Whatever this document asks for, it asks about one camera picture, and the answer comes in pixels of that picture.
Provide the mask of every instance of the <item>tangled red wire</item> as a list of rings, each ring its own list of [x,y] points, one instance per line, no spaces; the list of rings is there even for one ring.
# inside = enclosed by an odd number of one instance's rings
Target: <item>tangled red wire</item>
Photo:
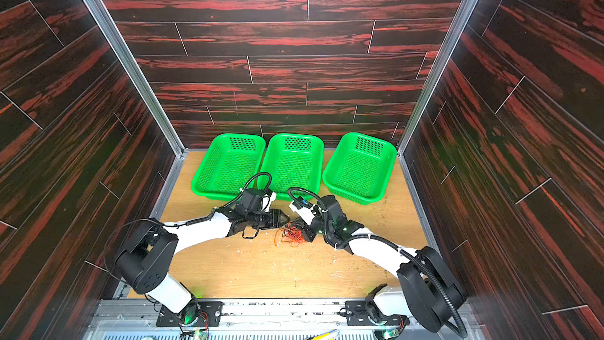
[[[283,226],[282,228],[278,228],[277,231],[275,231],[276,247],[278,246],[277,235],[279,234],[279,232],[281,232],[281,242],[289,243],[290,247],[293,247],[294,244],[299,247],[300,244],[305,242],[304,237],[302,236],[302,231],[298,227],[292,226],[292,223],[289,222],[287,225]]]

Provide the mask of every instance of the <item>green basket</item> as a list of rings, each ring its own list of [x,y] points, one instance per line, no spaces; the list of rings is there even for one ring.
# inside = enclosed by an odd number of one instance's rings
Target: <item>green basket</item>
[[[322,167],[323,141],[320,138],[282,133],[268,143],[260,170],[271,174],[271,190],[277,193],[277,200],[289,201],[288,189],[292,186],[319,193]],[[266,176],[261,176],[257,186],[264,188],[267,181]],[[310,199],[309,195],[299,195]]]
[[[247,134],[221,134],[212,140],[191,182],[193,193],[211,200],[233,199],[260,166],[266,142]]]
[[[345,199],[369,205],[382,199],[396,160],[396,148],[385,140],[347,133],[323,171],[323,182]]]

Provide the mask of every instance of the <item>side wall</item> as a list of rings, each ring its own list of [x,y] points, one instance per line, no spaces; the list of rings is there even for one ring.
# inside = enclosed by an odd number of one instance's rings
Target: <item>side wall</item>
[[[493,339],[604,338],[603,0],[480,0],[405,159]]]
[[[397,142],[460,0],[104,0],[189,148],[225,132]]]
[[[0,0],[0,90],[0,339],[77,339],[174,154],[81,0]]]

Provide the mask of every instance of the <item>wooden table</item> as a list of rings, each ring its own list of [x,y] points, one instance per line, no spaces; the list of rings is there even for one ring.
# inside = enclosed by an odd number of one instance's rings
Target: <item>wooden table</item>
[[[324,166],[333,151],[325,151]],[[208,200],[191,192],[193,176],[205,152],[187,156],[176,186],[161,218],[164,222],[201,217],[222,201]],[[321,184],[319,196],[329,194]],[[338,197],[348,219],[374,233],[416,249],[427,245],[419,218],[398,163],[384,198],[359,205]],[[288,201],[275,201],[295,218]],[[261,231],[253,240],[240,234],[189,247],[174,256],[170,274],[198,297],[206,298],[344,298],[365,297],[377,285],[397,285],[397,279],[373,262],[345,251],[334,251],[318,235],[299,247],[274,244],[276,230]],[[130,298],[140,298],[131,291]]]

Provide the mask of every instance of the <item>black mounting plate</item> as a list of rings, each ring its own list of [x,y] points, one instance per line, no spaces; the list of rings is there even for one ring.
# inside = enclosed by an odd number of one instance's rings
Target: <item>black mounting plate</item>
[[[369,320],[369,314],[367,313],[365,305],[366,302],[364,299],[358,301],[346,301],[344,309],[342,309],[340,315],[346,317],[346,323],[349,326],[375,326],[375,323]],[[384,325],[400,326],[400,315],[389,316]]]
[[[222,302],[198,302],[197,305],[199,306],[199,312],[205,312],[208,315],[208,327],[218,327],[222,316]],[[199,320],[193,327],[205,327],[204,320],[205,317],[200,315]],[[178,327],[178,321],[176,315],[162,305],[155,325],[157,327]]]

